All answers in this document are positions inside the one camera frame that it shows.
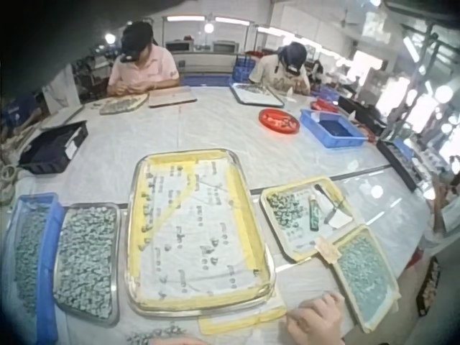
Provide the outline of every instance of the white table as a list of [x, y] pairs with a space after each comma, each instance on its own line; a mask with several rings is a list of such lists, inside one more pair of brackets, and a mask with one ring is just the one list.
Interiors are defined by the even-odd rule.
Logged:
[[[430, 211], [420, 196], [410, 193], [393, 169], [369, 173], [369, 169], [388, 165], [373, 145], [326, 149], [305, 128], [293, 136], [264, 128], [258, 121], [261, 108], [238, 104], [227, 88], [194, 88], [193, 92], [198, 98], [195, 103], [158, 109], [144, 105], [132, 113], [113, 116], [99, 116], [98, 109], [86, 105], [72, 122], [88, 120], [89, 135], [67, 170], [59, 175], [36, 177], [32, 186], [28, 181], [27, 192], [55, 192], [63, 205], [126, 203], [134, 166], [145, 155], [217, 147], [238, 155], [252, 190], [319, 175], [351, 174], [353, 177], [336, 183], [361, 213], [363, 222], [372, 227], [393, 272], [400, 275], [428, 227]], [[295, 99], [297, 103], [289, 102], [285, 108], [299, 118], [299, 109], [308, 107], [312, 99], [301, 96]], [[383, 190], [379, 198], [372, 196], [376, 185]], [[288, 264], [256, 196], [254, 202], [265, 241], [277, 266], [277, 286], [287, 307], [295, 308], [302, 300], [319, 297], [328, 290], [339, 290], [331, 271], [319, 259]], [[122, 227], [121, 237], [124, 237], [124, 229]], [[68, 335], [71, 344], [120, 344], [127, 331], [151, 331], [169, 324], [169, 321], [142, 318], [128, 306], [122, 284], [122, 251], [123, 246], [119, 263], [120, 322], [115, 328], [101, 328], [65, 316], [57, 309], [63, 344], [67, 343]], [[192, 335], [203, 338], [195, 320], [178, 323]], [[345, 334], [353, 325], [347, 311], [342, 332]], [[206, 340], [212, 344], [254, 344], [256, 341], [289, 344], [289, 338], [285, 338], [280, 329], [279, 321], [274, 321], [258, 326], [257, 330], [244, 329]]]

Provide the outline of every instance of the factory floor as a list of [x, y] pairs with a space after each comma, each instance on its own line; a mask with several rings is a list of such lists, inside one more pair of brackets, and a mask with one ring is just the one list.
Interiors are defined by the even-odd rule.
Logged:
[[436, 299], [427, 316], [418, 316], [415, 303], [429, 265], [430, 257], [425, 253], [422, 260], [404, 271], [398, 279], [402, 296], [398, 301], [398, 312], [389, 313], [370, 334], [364, 334], [355, 326], [345, 336], [345, 344], [445, 344], [460, 322], [460, 239], [436, 257], [441, 265], [441, 277]]

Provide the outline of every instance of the black cap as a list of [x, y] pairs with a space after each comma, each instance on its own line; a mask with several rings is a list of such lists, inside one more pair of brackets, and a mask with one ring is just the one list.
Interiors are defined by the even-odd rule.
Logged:
[[121, 37], [123, 63], [138, 61], [141, 51], [153, 41], [153, 29], [147, 22], [134, 22], [126, 27]]
[[300, 69], [307, 60], [307, 50], [299, 42], [291, 42], [282, 49], [282, 59], [287, 72], [300, 75]]

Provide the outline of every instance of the pink shirt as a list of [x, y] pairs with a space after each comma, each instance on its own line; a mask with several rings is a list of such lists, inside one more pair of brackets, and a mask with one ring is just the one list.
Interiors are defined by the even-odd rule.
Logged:
[[142, 81], [166, 81], [177, 78], [179, 78], [179, 72], [171, 53], [163, 47], [152, 45], [149, 60], [140, 69], [135, 63], [120, 62], [120, 57], [118, 57], [112, 68], [109, 85], [117, 81], [133, 85]]

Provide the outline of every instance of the white shirt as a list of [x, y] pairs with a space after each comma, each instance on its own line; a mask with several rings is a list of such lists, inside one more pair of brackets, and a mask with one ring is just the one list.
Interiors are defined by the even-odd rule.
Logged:
[[250, 81], [271, 86], [275, 90], [288, 92], [290, 88], [310, 93], [307, 71], [304, 66], [300, 69], [300, 75], [295, 76], [286, 71], [285, 66], [279, 61], [278, 55], [264, 56], [254, 67]]

